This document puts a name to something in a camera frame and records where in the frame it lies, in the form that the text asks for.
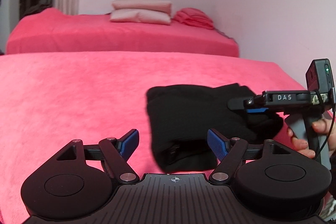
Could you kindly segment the right hand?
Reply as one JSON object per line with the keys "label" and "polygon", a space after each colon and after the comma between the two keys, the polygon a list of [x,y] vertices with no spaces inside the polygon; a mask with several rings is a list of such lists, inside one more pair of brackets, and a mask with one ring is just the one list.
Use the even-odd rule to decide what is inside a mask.
{"label": "right hand", "polygon": [[[329,156],[331,157],[335,153],[335,121],[332,119],[322,118],[316,122],[312,123],[312,128],[319,135],[328,135],[329,130],[333,126],[328,142]],[[290,141],[294,150],[299,153],[313,159],[315,157],[315,152],[308,148],[308,142],[304,139],[298,139],[290,127],[287,128],[287,135],[290,137]]]}

